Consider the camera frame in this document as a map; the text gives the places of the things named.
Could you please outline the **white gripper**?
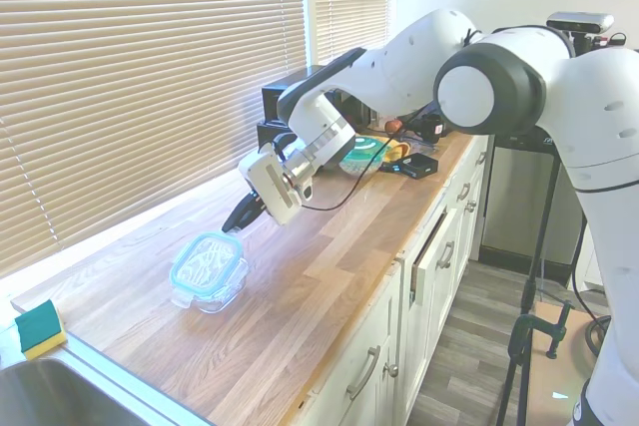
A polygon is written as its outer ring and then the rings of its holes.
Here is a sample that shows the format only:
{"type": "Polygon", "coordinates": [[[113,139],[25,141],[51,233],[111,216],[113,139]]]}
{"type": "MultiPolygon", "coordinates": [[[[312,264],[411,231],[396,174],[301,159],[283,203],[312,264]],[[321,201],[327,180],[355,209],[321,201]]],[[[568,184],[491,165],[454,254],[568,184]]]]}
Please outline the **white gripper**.
{"type": "Polygon", "coordinates": [[[245,156],[239,163],[239,171],[256,194],[247,194],[240,200],[222,225],[222,232],[247,228],[265,210],[277,224],[285,225],[301,209],[301,197],[271,144],[245,156]]]}

